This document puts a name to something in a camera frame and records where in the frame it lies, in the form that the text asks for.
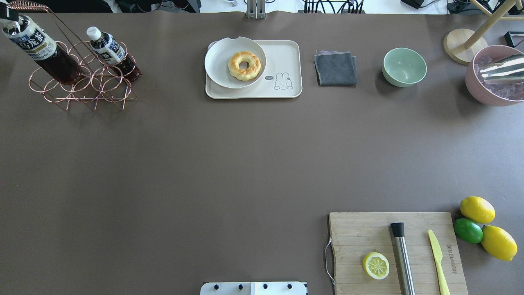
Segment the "tea bottle dark liquid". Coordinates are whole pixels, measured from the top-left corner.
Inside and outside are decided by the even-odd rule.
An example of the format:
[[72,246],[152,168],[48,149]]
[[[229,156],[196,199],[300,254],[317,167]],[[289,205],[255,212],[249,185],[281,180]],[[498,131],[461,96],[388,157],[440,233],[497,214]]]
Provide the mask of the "tea bottle dark liquid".
[[54,80],[72,85],[81,79],[78,62],[30,17],[20,15],[18,20],[1,19],[1,23],[3,34]]

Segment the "tea bottle in rack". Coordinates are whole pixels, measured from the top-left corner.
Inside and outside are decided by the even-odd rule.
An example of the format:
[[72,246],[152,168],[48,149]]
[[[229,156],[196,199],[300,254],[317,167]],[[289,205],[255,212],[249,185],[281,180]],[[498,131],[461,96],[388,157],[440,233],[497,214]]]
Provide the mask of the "tea bottle in rack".
[[122,75],[129,82],[134,82],[139,77],[139,68],[127,50],[108,32],[92,26],[86,30],[90,39],[89,44],[97,56],[107,65],[117,67],[116,75]]

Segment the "dark mirrored tray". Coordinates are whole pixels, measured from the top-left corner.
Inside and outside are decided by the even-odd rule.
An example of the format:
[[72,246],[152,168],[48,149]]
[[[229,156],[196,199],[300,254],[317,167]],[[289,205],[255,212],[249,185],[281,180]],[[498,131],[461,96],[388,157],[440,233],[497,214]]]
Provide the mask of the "dark mirrored tray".
[[523,31],[507,31],[504,35],[506,45],[511,48],[516,48],[524,41]]

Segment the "white round plate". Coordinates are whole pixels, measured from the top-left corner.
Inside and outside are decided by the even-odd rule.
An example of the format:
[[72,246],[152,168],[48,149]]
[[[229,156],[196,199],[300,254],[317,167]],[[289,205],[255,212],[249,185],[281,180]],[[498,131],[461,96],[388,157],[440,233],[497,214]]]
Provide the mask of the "white round plate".
[[[230,75],[228,61],[237,52],[248,51],[255,54],[262,63],[262,69],[256,78],[242,82]],[[207,75],[220,86],[230,89],[240,89],[256,82],[264,72],[266,54],[255,41],[239,36],[237,39],[221,39],[212,45],[205,57]]]

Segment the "glazed donut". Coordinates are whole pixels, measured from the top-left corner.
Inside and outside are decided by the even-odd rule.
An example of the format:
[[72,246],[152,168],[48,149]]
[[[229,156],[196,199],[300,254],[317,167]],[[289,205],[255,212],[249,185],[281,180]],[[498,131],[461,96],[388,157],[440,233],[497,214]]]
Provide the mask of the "glazed donut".
[[257,77],[262,69],[262,63],[252,52],[237,52],[228,61],[228,69],[231,76],[247,82]]

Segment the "grey folded cloth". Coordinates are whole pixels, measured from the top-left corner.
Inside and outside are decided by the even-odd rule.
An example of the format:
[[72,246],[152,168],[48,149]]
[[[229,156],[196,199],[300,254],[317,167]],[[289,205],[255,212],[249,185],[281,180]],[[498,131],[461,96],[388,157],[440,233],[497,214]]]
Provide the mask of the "grey folded cloth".
[[321,50],[314,55],[320,86],[350,86],[358,83],[356,57],[351,52]]

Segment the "bamboo cutting board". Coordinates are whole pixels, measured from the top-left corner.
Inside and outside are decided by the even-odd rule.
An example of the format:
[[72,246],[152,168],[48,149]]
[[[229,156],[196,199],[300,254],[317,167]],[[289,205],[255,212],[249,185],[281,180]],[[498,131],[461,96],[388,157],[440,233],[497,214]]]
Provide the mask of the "bamboo cutting board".
[[[468,289],[460,252],[448,212],[331,212],[329,229],[334,258],[336,295],[402,295],[391,223],[404,223],[414,291],[418,295],[438,295],[440,288],[434,255],[427,232],[436,235],[443,252],[444,276],[452,295],[466,295]],[[369,252],[383,254],[391,271],[382,280],[367,275],[363,259]]]

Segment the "half lemon slice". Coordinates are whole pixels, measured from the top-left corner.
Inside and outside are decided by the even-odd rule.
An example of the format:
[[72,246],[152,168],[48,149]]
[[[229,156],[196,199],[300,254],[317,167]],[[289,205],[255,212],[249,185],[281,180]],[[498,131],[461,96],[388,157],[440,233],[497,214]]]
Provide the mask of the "half lemon slice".
[[363,259],[363,269],[371,278],[382,280],[389,275],[390,265],[383,254],[369,252]]

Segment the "wooden cup tree stand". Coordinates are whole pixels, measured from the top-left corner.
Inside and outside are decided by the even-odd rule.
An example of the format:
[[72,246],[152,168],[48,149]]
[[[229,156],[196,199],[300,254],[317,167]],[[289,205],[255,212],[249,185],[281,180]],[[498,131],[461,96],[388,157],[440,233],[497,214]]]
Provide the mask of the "wooden cup tree stand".
[[523,20],[523,17],[505,16],[513,6],[516,6],[518,9],[523,9],[522,0],[506,0],[493,13],[483,7],[483,5],[479,4],[477,0],[472,0],[471,3],[487,16],[487,20],[477,31],[458,28],[447,33],[443,40],[443,48],[448,56],[453,59],[453,61],[462,65],[469,65],[474,56],[481,49],[488,46],[483,35],[485,35],[486,32],[496,24],[496,22],[499,22],[500,20]]

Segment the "pink bowl with ice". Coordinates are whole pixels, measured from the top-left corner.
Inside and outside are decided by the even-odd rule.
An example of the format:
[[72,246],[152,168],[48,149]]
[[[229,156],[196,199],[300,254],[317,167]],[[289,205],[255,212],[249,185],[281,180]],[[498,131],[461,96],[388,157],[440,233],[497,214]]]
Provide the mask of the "pink bowl with ice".
[[513,100],[511,97],[499,96],[496,92],[488,89],[483,85],[481,79],[477,75],[477,65],[479,60],[484,57],[489,57],[492,60],[500,60],[513,54],[520,54],[520,50],[509,47],[507,45],[489,45],[488,47],[480,50],[470,62],[465,75],[465,84],[469,93],[473,98],[479,102],[487,104],[489,106],[511,106],[517,103],[523,102],[523,88],[521,87],[515,93],[515,97],[518,100]]

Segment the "steel ice scoop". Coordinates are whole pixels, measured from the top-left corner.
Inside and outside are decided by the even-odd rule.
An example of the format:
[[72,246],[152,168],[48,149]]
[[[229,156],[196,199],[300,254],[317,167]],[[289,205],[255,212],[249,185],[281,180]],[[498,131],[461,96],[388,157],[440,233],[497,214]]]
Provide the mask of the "steel ice scoop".
[[485,84],[516,84],[524,81],[524,54],[513,54],[491,64],[479,66]]

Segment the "green lime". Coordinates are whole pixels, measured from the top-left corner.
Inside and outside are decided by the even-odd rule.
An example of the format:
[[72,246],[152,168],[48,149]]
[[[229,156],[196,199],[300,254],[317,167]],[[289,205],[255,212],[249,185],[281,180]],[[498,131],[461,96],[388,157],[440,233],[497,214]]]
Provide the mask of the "green lime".
[[483,230],[473,220],[459,218],[454,223],[454,232],[457,237],[468,243],[480,243],[483,239]]

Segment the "yellow lemon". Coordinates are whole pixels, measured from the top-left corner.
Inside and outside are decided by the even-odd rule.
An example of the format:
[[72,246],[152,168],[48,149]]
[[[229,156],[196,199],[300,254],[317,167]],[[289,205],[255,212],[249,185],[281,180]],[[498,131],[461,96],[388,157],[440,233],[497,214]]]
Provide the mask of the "yellow lemon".
[[513,260],[518,252],[518,245],[511,234],[492,225],[483,226],[482,232],[481,245],[490,255],[500,260]]
[[469,196],[461,200],[460,211],[463,216],[476,222],[487,224],[495,219],[494,206],[479,196]]

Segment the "yellow plastic knife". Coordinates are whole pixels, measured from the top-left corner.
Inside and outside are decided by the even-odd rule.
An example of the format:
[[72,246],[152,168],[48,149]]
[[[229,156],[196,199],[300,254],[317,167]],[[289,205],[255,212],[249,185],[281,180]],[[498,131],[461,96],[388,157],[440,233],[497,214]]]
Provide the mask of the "yellow plastic knife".
[[427,231],[430,244],[431,244],[431,250],[432,254],[434,256],[434,263],[436,267],[437,272],[437,278],[438,278],[438,287],[440,290],[440,295],[450,295],[449,287],[447,285],[447,280],[445,278],[445,274],[441,265],[441,261],[443,259],[443,252],[440,248],[440,243],[438,242],[438,239],[435,235],[435,233],[429,229]]

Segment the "aluminium frame post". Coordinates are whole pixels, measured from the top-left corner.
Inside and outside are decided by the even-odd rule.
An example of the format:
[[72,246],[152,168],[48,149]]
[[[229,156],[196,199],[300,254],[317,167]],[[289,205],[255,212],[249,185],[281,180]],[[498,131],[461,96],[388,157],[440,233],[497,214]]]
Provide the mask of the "aluminium frame post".
[[247,0],[246,17],[248,19],[266,18],[266,0]]

